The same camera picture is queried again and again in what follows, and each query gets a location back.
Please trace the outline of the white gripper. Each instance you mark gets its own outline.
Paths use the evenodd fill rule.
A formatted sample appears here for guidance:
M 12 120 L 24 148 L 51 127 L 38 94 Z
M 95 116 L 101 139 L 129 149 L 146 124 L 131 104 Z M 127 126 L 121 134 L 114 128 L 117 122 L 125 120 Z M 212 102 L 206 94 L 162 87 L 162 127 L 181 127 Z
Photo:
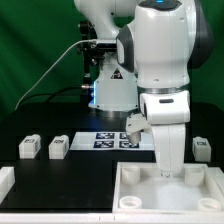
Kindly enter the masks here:
M 180 173 L 184 164 L 185 124 L 153 125 L 152 136 L 159 171 Z

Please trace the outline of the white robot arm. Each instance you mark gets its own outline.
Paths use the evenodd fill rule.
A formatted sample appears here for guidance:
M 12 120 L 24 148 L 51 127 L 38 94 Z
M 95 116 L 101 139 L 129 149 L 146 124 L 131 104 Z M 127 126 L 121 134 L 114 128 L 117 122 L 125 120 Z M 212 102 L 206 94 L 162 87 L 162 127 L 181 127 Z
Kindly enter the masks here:
M 92 111 L 125 116 L 132 144 L 152 136 L 163 174 L 182 170 L 190 121 L 188 70 L 212 51 L 212 32 L 199 0 L 74 0 L 97 39 L 100 64 Z

